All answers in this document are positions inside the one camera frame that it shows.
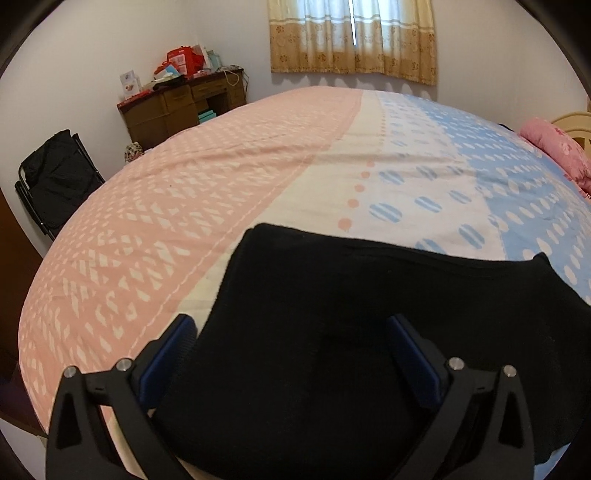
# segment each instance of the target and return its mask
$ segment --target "box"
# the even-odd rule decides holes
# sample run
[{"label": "box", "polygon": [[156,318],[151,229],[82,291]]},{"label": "box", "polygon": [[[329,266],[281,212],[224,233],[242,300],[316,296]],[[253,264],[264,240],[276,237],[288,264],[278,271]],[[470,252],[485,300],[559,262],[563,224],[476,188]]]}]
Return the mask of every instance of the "box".
[{"label": "box", "polygon": [[133,70],[120,75],[119,79],[121,80],[121,85],[123,86],[123,92],[126,100],[142,91],[142,85]]}]

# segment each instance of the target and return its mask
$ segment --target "beige curtain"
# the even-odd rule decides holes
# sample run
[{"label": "beige curtain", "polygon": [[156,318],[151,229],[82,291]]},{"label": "beige curtain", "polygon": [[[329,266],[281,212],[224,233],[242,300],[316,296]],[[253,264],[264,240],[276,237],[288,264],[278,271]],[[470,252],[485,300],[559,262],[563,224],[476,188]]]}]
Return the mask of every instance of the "beige curtain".
[{"label": "beige curtain", "polygon": [[268,5],[272,72],[379,72],[437,83],[431,0],[268,0]]}]

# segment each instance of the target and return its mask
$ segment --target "cable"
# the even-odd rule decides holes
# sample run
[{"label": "cable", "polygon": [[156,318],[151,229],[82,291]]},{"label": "cable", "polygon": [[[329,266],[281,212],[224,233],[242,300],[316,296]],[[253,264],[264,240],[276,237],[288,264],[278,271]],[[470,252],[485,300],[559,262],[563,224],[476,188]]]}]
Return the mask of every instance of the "cable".
[{"label": "cable", "polygon": [[[224,75],[226,76],[226,81],[230,87],[235,87],[240,82],[240,75],[238,75],[236,72],[234,72],[233,66],[220,67],[218,71],[224,73]],[[234,83],[231,83],[230,80],[228,79],[228,73],[231,73],[232,75],[236,76],[236,81]]]}]

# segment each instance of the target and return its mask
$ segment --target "floral patterned cloth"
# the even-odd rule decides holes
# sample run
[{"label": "floral patterned cloth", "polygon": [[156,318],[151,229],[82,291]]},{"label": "floral patterned cloth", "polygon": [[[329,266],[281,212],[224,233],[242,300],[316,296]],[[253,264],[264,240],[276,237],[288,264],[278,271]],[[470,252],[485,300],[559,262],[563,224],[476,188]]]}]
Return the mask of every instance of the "floral patterned cloth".
[{"label": "floral patterned cloth", "polygon": [[554,160],[587,194],[591,194],[591,160],[560,128],[541,118],[528,121],[519,133]]},{"label": "floral patterned cloth", "polygon": [[271,71],[383,73],[437,84],[431,0],[269,0]]}]

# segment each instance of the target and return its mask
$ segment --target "black chair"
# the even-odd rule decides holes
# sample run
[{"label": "black chair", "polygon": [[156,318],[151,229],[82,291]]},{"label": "black chair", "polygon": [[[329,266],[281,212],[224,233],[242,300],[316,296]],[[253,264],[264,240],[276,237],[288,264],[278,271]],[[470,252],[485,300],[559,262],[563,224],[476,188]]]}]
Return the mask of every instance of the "black chair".
[{"label": "black chair", "polygon": [[27,157],[14,184],[28,214],[52,240],[82,203],[105,183],[78,134],[59,132]]}]

